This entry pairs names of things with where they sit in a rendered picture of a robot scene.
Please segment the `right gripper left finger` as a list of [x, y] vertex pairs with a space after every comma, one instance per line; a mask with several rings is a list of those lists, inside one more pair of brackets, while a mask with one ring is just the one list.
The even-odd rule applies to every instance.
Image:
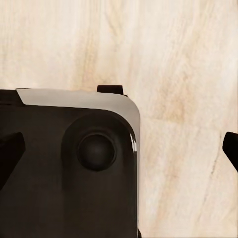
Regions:
[[0, 191], [25, 150], [25, 141], [21, 131], [0, 137]]

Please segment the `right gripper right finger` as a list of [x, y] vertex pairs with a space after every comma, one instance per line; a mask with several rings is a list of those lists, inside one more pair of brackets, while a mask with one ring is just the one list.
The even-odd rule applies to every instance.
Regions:
[[238, 172], [238, 133], [228, 131], [222, 149]]

